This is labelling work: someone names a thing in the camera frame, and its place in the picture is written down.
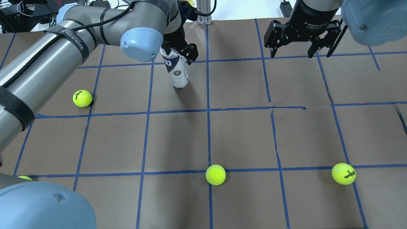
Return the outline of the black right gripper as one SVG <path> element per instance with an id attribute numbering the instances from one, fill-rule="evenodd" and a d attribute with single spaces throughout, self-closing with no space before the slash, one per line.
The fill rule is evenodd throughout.
<path id="1" fill-rule="evenodd" d="M 333 19 L 340 6 L 338 0 L 297 0 L 288 22 L 270 22 L 264 47 L 277 51 L 292 42 L 311 42 L 308 58 L 324 47 L 330 48 L 327 57 L 331 57 L 348 29 L 341 29 L 341 21 Z"/>

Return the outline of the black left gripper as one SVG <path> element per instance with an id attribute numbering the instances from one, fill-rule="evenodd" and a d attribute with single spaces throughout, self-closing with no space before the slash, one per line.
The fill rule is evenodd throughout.
<path id="1" fill-rule="evenodd" d="M 195 62 L 199 56 L 199 51 L 196 44 L 187 44 L 185 40 L 185 32 L 181 25 L 174 32 L 164 34 L 164 42 L 162 48 L 165 53 L 170 53 L 170 49 L 175 49 L 181 56 L 185 58 L 188 65 Z"/>

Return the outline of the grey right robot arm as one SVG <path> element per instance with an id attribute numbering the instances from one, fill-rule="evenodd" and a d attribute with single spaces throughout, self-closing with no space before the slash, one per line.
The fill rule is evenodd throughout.
<path id="1" fill-rule="evenodd" d="M 281 46 L 310 42 L 308 58 L 324 47 L 330 57 L 347 30 L 361 45 L 383 45 L 406 37 L 406 13 L 405 0 L 297 0 L 288 22 L 270 22 L 264 47 L 273 58 Z"/>

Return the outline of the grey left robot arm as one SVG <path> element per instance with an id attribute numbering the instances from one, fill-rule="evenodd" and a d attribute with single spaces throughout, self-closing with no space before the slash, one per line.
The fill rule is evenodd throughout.
<path id="1" fill-rule="evenodd" d="M 153 61 L 161 47 L 188 63 L 195 44 L 182 32 L 198 10 L 182 0 L 130 0 L 125 10 L 66 5 L 57 24 L 1 69 L 1 151 L 34 122 L 36 113 L 98 45 L 116 45 L 129 58 Z M 1 174 L 2 229 L 95 229 L 90 203 L 59 184 Z"/>

